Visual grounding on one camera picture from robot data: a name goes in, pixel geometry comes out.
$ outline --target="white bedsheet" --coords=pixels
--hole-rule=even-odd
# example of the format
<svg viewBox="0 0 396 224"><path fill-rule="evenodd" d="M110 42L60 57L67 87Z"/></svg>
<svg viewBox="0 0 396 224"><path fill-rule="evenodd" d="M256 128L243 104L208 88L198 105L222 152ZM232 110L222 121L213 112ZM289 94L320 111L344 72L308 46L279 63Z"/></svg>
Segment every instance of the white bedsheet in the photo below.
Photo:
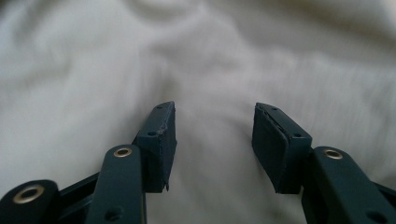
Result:
<svg viewBox="0 0 396 224"><path fill-rule="evenodd" d="M148 223L305 223L250 146L254 105L396 189L396 13L388 1L9 1L0 14L0 195L63 189L175 101L170 190Z"/></svg>

